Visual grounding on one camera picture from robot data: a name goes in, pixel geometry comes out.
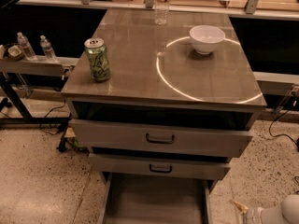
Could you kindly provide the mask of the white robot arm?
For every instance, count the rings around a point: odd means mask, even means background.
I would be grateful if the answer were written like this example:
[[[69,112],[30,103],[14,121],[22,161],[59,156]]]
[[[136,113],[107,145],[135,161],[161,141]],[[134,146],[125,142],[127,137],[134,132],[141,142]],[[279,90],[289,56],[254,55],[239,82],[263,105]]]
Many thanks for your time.
[[[291,194],[271,208],[248,208],[243,203],[231,201],[241,213],[243,224],[299,224],[299,195]]]

